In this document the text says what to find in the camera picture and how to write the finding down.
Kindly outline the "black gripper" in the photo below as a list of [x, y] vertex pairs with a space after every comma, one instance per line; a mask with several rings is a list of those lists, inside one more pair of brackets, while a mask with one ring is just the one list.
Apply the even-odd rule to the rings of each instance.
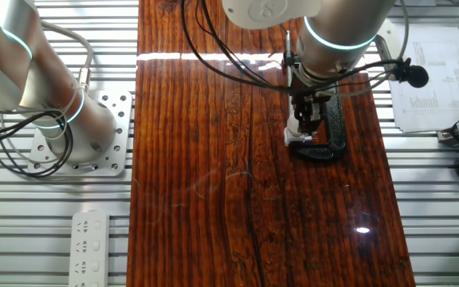
[[[322, 122], [319, 102], [329, 101], [335, 90], [329, 86], [307, 86], [302, 81], [293, 81], [290, 89], [290, 103], [294, 106], [298, 131], [300, 133], [315, 132]], [[307, 103], [311, 103], [310, 115], [306, 110]]]

